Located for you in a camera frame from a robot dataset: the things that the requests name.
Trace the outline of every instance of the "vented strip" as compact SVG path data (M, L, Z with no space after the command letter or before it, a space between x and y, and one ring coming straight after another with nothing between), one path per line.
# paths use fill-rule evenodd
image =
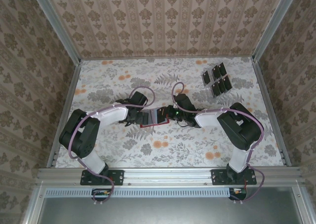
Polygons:
M91 197L91 188L48 188L45 198ZM229 197L229 188L116 188L116 198Z

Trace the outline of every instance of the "black cable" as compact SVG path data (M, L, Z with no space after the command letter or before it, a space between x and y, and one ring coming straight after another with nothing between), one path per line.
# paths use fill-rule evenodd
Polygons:
M188 127L188 126L189 126L188 124L185 125L185 126L181 126L181 125L179 124L179 121L177 121L177 124L178 124L180 127L182 127L182 128L185 128L185 127Z

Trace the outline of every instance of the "patterned wallpaper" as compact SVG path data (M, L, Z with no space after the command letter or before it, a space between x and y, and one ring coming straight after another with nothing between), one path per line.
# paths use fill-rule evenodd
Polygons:
M50 0L84 59L251 55L279 0Z
M293 165L316 204L316 0L294 0L260 59Z
M0 0L0 223L27 208L73 69L36 0Z

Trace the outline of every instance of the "floral table surface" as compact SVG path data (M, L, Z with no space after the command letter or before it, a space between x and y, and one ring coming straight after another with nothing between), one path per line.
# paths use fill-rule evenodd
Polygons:
M233 89L210 99L201 74L223 62ZM172 58L82 61L72 102L75 109L93 111L126 98L140 85L151 87L156 101L151 108L172 105L171 88L181 81L196 108L217 109L242 103L263 124L265 135L251 158L256 166L283 165L250 58ZM139 89L149 101L150 91ZM226 166L233 145L221 127L180 127L174 121L155 127L124 127L114 123L100 128L95 149L110 167ZM61 146L56 167L80 167Z

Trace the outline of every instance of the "gray leaf pattern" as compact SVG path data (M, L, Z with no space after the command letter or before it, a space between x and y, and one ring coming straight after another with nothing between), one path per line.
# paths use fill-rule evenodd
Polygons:
M221 62L233 88L213 99L202 83L201 73ZM141 85L151 87L156 94L151 108L172 105L171 89L178 81L185 84L184 93L196 108L218 109L242 103L265 129L264 140L254 151L251 164L282 165L250 58L82 61L72 110L99 110L127 98ZM151 102L153 96L149 90L137 90ZM6 121L15 126L16 121ZM233 145L221 127L182 128L170 121L147 128L125 127L119 123L102 127L101 124L95 149L110 167L212 167L226 166ZM79 167L79 164L70 160L61 147L56 167Z

